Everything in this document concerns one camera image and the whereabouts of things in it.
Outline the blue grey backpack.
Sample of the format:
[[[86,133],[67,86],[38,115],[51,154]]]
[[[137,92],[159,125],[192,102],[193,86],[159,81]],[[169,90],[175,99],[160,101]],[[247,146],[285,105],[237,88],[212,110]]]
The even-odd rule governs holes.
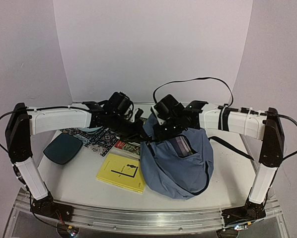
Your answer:
[[[141,143],[146,185],[172,199],[190,199],[209,186],[214,153],[204,129],[188,129],[162,142]]]

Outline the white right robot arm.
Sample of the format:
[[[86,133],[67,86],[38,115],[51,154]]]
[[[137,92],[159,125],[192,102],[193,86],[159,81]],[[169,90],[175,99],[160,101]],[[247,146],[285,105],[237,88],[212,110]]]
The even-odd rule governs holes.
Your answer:
[[[265,218],[268,191],[284,155],[284,133],[276,109],[234,109],[205,101],[192,101],[183,106],[172,95],[167,95],[153,104],[150,110],[157,119],[154,134],[158,140],[169,139],[188,128],[203,128],[237,133],[262,141],[259,167],[245,204],[224,209],[222,217],[226,228]]]

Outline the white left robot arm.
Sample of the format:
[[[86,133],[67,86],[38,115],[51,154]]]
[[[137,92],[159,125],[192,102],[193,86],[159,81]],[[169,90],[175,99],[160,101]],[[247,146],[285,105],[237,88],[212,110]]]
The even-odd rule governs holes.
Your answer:
[[[108,100],[84,101],[69,106],[28,107],[18,103],[7,113],[5,129],[6,151],[17,179],[29,193],[30,211],[50,218],[71,216],[73,207],[54,200],[34,160],[32,139],[40,134],[51,135],[67,128],[108,128],[127,142],[148,139],[134,103],[122,92],[115,92]]]

